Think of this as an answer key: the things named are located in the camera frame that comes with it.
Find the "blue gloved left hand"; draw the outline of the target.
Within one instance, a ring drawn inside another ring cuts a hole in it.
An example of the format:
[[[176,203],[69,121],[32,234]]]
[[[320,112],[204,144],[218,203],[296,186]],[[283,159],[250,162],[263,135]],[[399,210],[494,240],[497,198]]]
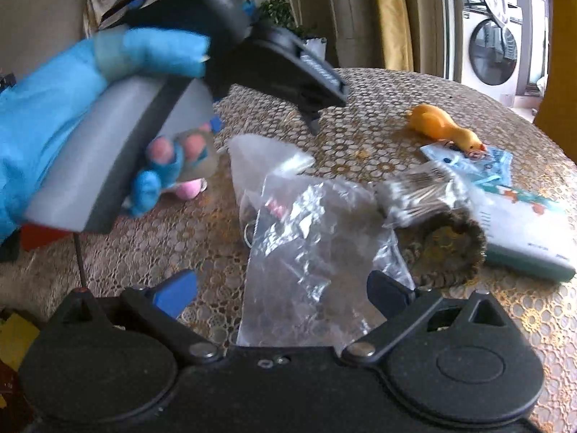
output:
[[[23,223],[29,201],[73,130],[114,81],[134,74],[201,78],[205,35],[110,29],[84,39],[1,94],[1,237]]]

